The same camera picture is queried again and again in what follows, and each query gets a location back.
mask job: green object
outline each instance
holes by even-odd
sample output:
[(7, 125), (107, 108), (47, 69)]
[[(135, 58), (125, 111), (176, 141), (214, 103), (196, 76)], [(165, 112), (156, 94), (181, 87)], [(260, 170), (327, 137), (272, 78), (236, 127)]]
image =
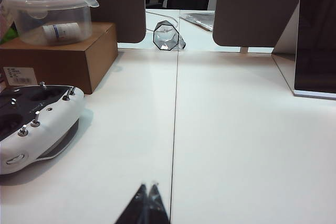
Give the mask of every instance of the green object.
[(3, 37), (3, 39), (0, 41), (0, 44), (3, 44), (7, 41), (10, 41), (12, 39), (15, 39), (16, 37), (18, 37), (19, 35), (17, 34), (17, 31), (10, 28), (7, 33), (5, 34), (5, 36)]

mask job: cable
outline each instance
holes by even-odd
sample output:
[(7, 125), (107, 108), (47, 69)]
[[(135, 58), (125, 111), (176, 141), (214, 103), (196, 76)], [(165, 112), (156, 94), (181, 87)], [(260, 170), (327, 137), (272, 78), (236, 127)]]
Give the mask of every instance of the cable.
[(173, 18), (171, 16), (167, 16), (167, 15), (163, 15), (163, 14), (158, 14), (158, 13), (152, 13), (152, 12), (148, 12), (148, 11), (146, 11), (146, 13), (150, 13), (150, 14), (154, 14), (154, 15), (159, 15), (159, 16), (166, 17), (166, 18), (171, 18), (172, 20), (174, 20), (176, 22), (176, 25), (174, 25), (174, 27), (175, 28), (178, 27), (179, 22), (175, 18)]

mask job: toggle switch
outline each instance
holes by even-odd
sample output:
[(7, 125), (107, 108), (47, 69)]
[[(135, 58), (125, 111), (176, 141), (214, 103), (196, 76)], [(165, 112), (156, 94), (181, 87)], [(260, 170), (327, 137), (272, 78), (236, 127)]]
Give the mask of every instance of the toggle switch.
[(26, 136), (26, 135), (28, 135), (27, 125), (24, 124), (17, 134), (19, 136)]
[(18, 155), (17, 157), (14, 157), (14, 158), (12, 158), (12, 159), (10, 159), (10, 160), (7, 160), (7, 161), (6, 161), (6, 164), (7, 164), (7, 165), (12, 165), (12, 164), (18, 163), (18, 162), (20, 162), (24, 157), (25, 157), (25, 154), (20, 154), (20, 155)]
[(40, 112), (39, 111), (36, 111), (35, 112), (35, 118), (31, 121), (30, 125), (32, 127), (39, 127), (40, 126), (40, 122), (38, 121), (38, 116), (40, 115)]
[(39, 85), (40, 85), (43, 89), (47, 89), (47, 86), (45, 85), (44, 81), (40, 82)]
[(76, 89), (75, 86), (73, 86), (73, 87), (71, 88), (70, 95), (75, 95), (75, 89)]
[(17, 100), (15, 98), (11, 98), (10, 104), (13, 105), (13, 106), (16, 106), (17, 105)]
[(71, 92), (71, 87), (69, 87), (67, 94), (63, 96), (64, 101), (70, 101), (70, 98), (69, 98), (70, 92)]

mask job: plastic bag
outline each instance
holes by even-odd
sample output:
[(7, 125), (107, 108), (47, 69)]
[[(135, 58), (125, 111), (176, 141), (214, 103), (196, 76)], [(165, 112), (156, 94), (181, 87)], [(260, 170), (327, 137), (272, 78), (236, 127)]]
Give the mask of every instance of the plastic bag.
[(186, 13), (181, 14), (180, 17), (201, 26), (207, 31), (212, 31), (214, 28), (215, 13)]

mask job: black screen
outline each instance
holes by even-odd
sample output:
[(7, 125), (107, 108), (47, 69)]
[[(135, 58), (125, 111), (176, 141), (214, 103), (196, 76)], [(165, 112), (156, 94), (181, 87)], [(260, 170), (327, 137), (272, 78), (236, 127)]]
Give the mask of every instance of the black screen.
[(336, 93), (336, 0), (300, 0), (295, 89)]

